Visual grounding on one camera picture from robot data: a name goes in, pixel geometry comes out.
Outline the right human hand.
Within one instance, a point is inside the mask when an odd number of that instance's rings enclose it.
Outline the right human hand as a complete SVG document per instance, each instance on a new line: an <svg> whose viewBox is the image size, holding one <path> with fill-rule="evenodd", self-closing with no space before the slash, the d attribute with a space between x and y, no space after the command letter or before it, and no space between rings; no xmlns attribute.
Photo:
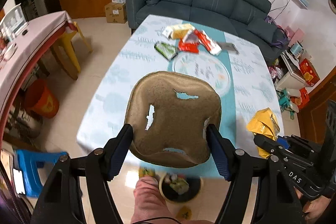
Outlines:
<svg viewBox="0 0 336 224"><path fill-rule="evenodd" d="M332 198L320 196L303 206L306 223L335 223L335 194Z"/></svg>

